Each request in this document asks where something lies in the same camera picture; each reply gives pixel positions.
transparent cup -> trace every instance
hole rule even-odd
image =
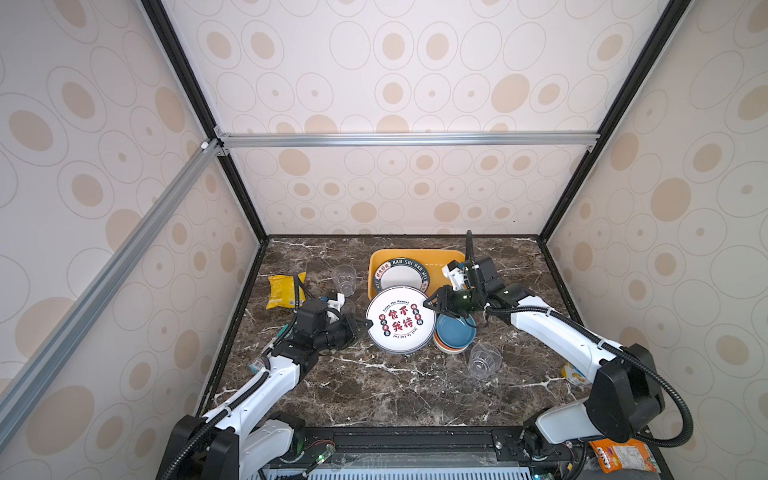
[[[350,296],[355,293],[355,284],[357,281],[357,270],[352,265],[339,265],[331,272],[333,284],[336,285],[336,291],[344,296]]]
[[[478,343],[469,353],[469,375],[478,380],[487,379],[502,367],[502,355],[493,345]]]

orange package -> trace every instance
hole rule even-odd
[[[589,442],[596,454],[598,463],[605,473],[617,470],[642,470],[658,473],[659,465],[650,453],[648,445],[635,439],[627,443],[618,443],[609,439]]]

patterned wallpaper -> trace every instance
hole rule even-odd
[[[537,234],[584,145],[233,149],[267,233]]]
[[[700,3],[550,242],[586,323],[691,408],[676,478],[766,477],[766,126],[768,1]],[[676,435],[674,404],[651,427]]]
[[[0,479],[154,478],[256,255],[213,163],[0,456]]]
[[[126,0],[0,2],[0,391],[200,145]]]
[[[225,131],[588,130],[666,0],[165,0]]]

yellow plastic tray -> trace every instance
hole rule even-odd
[[[392,248],[373,252],[371,261],[368,265],[368,300],[373,300],[376,296],[376,289],[373,288],[373,274],[382,263],[393,258],[414,259],[426,267],[429,272],[429,288],[426,291],[427,296],[432,295],[435,290],[443,285],[449,285],[450,282],[442,275],[442,268],[451,260],[461,263],[464,261],[464,254],[458,250],[436,250],[427,248]]]

brown marble table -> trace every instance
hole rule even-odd
[[[265,310],[274,274],[306,271],[316,296],[333,291],[331,269],[357,269],[351,300],[363,316],[368,263],[382,248],[448,248],[464,251],[463,237],[274,238],[240,324],[216,402],[222,402],[253,374],[248,368],[267,342],[288,323],[292,310]],[[516,238],[475,238],[475,256],[494,259],[505,283],[522,283],[554,308],[562,299],[536,242]],[[273,408],[297,415],[309,426],[519,425],[545,406],[588,395],[561,377],[564,360],[547,346],[497,319],[478,330],[475,342],[490,343],[503,357],[499,372],[486,380],[467,371],[468,351],[457,356],[433,344],[410,356],[384,353],[365,335],[356,345],[321,356],[309,375]]]

